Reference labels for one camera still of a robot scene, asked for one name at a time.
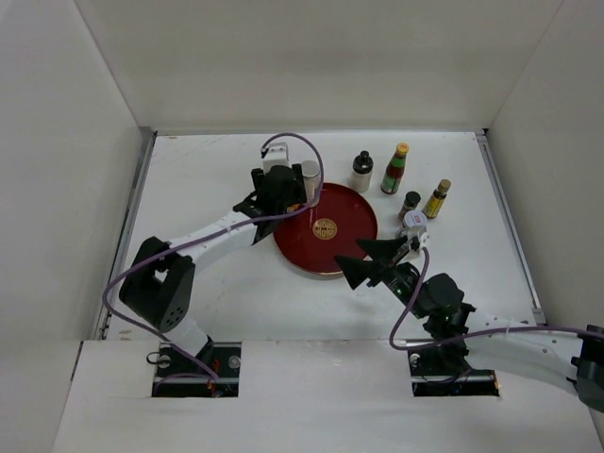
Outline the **silver lid white jar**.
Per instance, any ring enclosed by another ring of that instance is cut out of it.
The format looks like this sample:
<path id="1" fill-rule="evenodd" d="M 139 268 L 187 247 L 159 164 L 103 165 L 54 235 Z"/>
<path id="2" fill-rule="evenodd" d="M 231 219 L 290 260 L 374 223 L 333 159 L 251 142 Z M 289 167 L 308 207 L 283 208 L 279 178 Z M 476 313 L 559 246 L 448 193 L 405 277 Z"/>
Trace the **silver lid white jar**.
<path id="1" fill-rule="evenodd" d="M 302 176 L 306 191 L 307 203 L 310 204 L 315 197 L 320 183 L 320 165 L 314 160 L 305 160 L 301 163 Z"/>

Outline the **white lid red label jar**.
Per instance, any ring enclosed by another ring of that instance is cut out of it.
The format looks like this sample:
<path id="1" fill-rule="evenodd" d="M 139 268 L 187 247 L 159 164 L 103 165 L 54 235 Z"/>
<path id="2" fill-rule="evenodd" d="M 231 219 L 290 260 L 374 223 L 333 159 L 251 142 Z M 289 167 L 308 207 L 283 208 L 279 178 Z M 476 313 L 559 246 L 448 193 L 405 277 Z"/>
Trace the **white lid red label jar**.
<path id="1" fill-rule="evenodd" d="M 402 233 L 419 233 L 424 231 L 428 225 L 428 218 L 420 210 L 410 210 L 403 217 Z"/>

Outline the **small dark spice jar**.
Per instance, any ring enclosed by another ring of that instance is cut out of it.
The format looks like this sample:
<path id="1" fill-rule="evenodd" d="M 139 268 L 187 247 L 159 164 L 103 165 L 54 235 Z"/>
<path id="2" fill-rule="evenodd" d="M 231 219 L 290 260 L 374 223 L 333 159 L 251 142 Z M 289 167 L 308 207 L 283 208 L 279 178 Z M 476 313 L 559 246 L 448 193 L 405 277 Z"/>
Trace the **small dark spice jar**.
<path id="1" fill-rule="evenodd" d="M 404 222 L 405 215 L 411 211 L 415 210 L 421 201 L 421 195 L 415 191 L 409 191 L 405 194 L 405 198 L 402 204 L 402 207 L 398 213 L 398 219 L 401 222 Z"/>

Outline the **black cap white bottle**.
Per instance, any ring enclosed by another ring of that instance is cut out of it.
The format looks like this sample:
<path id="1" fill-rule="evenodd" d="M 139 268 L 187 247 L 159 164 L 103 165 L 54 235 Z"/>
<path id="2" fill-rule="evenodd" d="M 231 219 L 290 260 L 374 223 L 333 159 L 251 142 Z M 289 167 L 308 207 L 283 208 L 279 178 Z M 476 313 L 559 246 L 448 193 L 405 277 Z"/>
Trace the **black cap white bottle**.
<path id="1" fill-rule="evenodd" d="M 353 159 L 352 170 L 349 178 L 349 187 L 357 193 L 364 193 L 369 189 L 373 174 L 374 162 L 367 150 L 362 150 Z"/>

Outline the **yellow label small bottle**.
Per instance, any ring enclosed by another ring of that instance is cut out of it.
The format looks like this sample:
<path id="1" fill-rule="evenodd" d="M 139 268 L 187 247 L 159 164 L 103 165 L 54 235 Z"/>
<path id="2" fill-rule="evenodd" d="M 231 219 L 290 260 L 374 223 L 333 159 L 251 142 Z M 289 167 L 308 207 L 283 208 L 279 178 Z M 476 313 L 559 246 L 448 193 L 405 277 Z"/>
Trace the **yellow label small bottle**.
<path id="1" fill-rule="evenodd" d="M 429 220 L 435 219 L 438 216 L 450 187 L 451 181 L 449 179 L 442 179 L 432 192 L 432 195 L 422 209 L 422 212 Z"/>

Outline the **red chili sauce bottle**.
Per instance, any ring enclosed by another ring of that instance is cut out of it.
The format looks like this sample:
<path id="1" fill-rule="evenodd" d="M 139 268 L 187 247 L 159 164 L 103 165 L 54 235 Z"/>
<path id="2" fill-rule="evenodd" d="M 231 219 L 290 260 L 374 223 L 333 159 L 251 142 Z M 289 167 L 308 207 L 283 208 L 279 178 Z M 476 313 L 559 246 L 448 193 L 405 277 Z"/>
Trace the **red chili sauce bottle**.
<path id="1" fill-rule="evenodd" d="M 383 179 L 380 184 L 380 189 L 386 194 L 397 193 L 402 177 L 405 173 L 407 156 L 410 146 L 407 143 L 399 143 L 396 146 L 393 156 L 391 157 Z"/>

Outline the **clear dome salt grinder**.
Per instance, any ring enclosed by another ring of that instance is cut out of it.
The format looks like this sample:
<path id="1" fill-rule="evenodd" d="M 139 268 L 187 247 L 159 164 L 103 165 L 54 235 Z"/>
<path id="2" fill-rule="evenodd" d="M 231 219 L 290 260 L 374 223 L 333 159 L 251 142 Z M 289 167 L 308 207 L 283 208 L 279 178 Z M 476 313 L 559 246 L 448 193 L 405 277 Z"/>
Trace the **clear dome salt grinder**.
<path id="1" fill-rule="evenodd" d="M 427 246 L 428 231 L 425 226 L 404 228 L 397 239 L 401 239 L 402 244 L 396 251 L 394 263 L 418 255 Z"/>

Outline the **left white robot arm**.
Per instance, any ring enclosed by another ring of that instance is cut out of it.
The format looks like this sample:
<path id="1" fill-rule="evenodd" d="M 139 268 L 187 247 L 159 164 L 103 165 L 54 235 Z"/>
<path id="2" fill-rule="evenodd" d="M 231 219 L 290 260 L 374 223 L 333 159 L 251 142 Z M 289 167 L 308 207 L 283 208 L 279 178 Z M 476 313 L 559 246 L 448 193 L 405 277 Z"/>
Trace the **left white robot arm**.
<path id="1" fill-rule="evenodd" d="M 191 376 L 209 371 L 213 349 L 211 337 L 188 313 L 196 273 L 269 237 L 282 214 L 307 201 L 300 164 L 257 168 L 251 176 L 254 191 L 225 217 L 171 242 L 146 239 L 119 291 L 121 302 L 181 349 L 179 364 Z"/>

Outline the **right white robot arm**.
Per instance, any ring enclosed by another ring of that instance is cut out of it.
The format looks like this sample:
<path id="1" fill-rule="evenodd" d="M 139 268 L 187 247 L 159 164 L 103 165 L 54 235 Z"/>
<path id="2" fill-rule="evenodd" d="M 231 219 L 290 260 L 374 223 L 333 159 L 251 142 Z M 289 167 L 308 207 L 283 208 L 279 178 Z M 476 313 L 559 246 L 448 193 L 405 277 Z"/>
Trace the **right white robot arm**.
<path id="1" fill-rule="evenodd" d="M 409 228 L 391 240 L 358 239 L 364 259 L 334 260 L 351 289 L 385 286 L 404 310 L 389 335 L 392 349 L 432 357 L 446 375 L 494 370 L 562 389 L 603 410 L 603 329 L 553 327 L 484 314 L 464 302 L 445 273 L 427 277 L 428 233 Z"/>

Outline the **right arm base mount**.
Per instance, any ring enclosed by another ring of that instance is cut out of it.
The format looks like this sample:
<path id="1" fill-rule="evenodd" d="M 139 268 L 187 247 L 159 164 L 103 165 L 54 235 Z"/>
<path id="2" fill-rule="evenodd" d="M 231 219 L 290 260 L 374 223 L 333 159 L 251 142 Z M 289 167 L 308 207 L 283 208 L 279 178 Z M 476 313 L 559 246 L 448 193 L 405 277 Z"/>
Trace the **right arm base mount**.
<path id="1" fill-rule="evenodd" d="M 415 397 L 499 396 L 493 370 L 472 368 L 448 346 L 407 355 Z"/>

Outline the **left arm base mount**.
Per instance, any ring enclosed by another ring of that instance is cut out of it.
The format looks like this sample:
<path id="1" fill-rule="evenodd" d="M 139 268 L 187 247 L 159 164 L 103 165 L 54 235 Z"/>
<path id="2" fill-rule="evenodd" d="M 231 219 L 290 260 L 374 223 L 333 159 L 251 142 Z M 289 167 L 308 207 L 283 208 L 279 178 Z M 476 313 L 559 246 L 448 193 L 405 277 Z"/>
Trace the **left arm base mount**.
<path id="1" fill-rule="evenodd" d="M 231 398 L 239 395 L 243 345 L 216 343 L 207 366 L 217 375 L 208 373 L 172 347 L 161 344 L 145 360 L 154 367 L 152 397 L 160 398 Z"/>

